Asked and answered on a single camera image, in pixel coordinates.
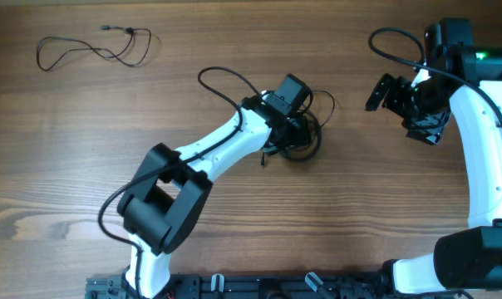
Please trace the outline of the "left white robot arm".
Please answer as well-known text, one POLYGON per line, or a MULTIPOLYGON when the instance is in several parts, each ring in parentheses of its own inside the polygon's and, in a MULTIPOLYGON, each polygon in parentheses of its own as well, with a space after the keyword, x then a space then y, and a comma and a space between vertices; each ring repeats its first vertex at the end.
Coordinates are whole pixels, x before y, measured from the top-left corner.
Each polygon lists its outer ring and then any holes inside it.
POLYGON ((194 229, 219 176, 249 154, 273 155, 310 140, 302 106, 312 98, 311 89, 288 74, 277 90, 244 98, 201 140, 148 152, 117 206, 133 246, 125 279, 136 298, 165 288, 171 254, 194 229))

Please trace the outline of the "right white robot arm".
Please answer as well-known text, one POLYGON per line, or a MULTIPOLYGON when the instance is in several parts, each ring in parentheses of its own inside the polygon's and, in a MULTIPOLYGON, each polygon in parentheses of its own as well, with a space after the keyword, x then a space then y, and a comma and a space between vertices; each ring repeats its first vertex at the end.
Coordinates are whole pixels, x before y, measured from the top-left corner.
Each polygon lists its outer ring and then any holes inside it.
POLYGON ((502 47, 478 47, 465 18, 444 18, 416 41, 416 77, 385 74, 366 108, 386 108, 410 138, 437 145, 448 122, 460 132, 468 186, 466 230, 432 252, 385 262, 377 297, 417 298, 502 290, 502 47))

